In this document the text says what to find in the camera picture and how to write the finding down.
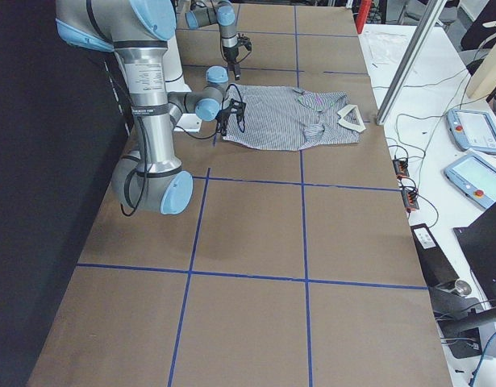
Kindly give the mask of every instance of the office chair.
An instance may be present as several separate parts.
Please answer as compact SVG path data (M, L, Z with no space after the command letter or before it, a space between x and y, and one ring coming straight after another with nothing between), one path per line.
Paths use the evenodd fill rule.
M449 0L444 9L441 11L439 21L443 24L443 29L447 31L450 25L457 20L457 7L459 0ZM406 0L403 5L400 16L398 17L398 24L403 24L405 18L419 21L427 7L427 0Z

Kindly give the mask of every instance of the red object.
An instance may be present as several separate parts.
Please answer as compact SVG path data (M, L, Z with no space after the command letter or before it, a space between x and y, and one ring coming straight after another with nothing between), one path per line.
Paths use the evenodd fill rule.
M357 15L357 19L355 21L355 27L357 29L357 34L362 32L364 25L366 23L366 19L368 18L369 9L371 8L372 0L362 0L361 6L359 7L359 14Z

